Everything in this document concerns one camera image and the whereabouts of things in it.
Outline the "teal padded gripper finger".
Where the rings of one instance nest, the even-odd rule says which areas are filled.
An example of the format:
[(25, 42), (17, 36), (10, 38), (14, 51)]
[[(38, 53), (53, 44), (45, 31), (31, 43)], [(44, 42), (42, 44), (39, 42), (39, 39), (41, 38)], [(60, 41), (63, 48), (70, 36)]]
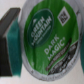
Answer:
[(19, 13), (19, 8), (10, 8), (0, 19), (0, 77), (21, 75)]

